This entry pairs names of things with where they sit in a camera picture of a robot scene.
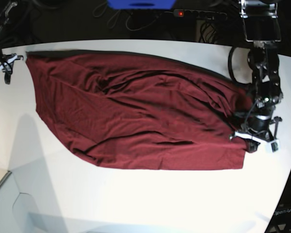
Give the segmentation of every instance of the white platform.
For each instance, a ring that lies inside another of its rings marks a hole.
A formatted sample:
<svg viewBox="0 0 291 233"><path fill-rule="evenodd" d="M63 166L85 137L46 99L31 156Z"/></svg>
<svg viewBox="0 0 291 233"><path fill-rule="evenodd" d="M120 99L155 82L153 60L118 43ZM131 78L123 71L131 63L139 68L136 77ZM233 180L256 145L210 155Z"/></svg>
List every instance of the white platform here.
<svg viewBox="0 0 291 233"><path fill-rule="evenodd" d="M229 47L146 40L76 41L18 47L34 50L147 53L225 76ZM249 80L247 51L236 50L235 74ZM12 170L20 192L33 196L48 232L262 233L291 169L291 58L280 56L284 99L275 116L282 149L246 154L243 169L220 171L99 168L71 154L35 112L30 73L17 61L11 85L0 74L0 168Z"/></svg>

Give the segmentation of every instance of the blue box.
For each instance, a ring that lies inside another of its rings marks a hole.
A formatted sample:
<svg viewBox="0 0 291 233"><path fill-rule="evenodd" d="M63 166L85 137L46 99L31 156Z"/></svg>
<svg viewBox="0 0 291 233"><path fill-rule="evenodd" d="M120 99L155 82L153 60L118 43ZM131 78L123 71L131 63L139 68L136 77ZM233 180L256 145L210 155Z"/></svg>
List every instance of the blue box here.
<svg viewBox="0 0 291 233"><path fill-rule="evenodd" d="M170 9L176 0L108 0L114 9Z"/></svg>

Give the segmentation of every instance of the power strip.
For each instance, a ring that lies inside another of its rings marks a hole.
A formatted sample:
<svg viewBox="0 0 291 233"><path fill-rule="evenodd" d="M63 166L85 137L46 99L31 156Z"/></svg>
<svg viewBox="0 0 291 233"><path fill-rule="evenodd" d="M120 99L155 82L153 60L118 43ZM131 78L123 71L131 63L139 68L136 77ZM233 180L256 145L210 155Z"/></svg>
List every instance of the power strip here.
<svg viewBox="0 0 291 233"><path fill-rule="evenodd" d="M190 17L199 20L227 20L227 14L215 11L198 11L198 10L183 10L174 9L175 17Z"/></svg>

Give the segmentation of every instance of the red fabric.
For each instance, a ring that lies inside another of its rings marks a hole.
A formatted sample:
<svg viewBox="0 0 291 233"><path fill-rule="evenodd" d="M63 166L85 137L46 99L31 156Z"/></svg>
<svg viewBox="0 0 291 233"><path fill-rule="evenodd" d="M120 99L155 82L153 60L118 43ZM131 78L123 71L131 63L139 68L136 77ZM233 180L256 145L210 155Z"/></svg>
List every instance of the red fabric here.
<svg viewBox="0 0 291 233"><path fill-rule="evenodd" d="M228 123L250 100L227 80L140 55L29 55L27 65L37 113L85 161L132 169L243 166L246 144L229 141Z"/></svg>

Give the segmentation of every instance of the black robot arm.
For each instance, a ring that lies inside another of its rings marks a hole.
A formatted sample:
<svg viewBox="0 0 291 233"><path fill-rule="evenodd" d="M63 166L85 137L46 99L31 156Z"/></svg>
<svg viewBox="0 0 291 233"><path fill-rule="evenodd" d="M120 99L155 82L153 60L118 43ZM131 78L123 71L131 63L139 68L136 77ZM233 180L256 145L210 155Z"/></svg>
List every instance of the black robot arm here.
<svg viewBox="0 0 291 233"><path fill-rule="evenodd" d="M248 64L252 69L252 84L249 90L253 105L248 112L236 114L238 117L243 117L245 121L241 128L230 136L230 140L234 137L247 140L248 152L256 151L260 144L265 144L268 151L275 152L280 148L276 133L282 119L277 116L273 118L273 112L283 98L276 46L281 40L277 21L277 3L265 2L265 0L263 2L241 0L240 14L246 40L252 42L252 48L248 53ZM271 124L275 124L274 133L270 131Z"/></svg>

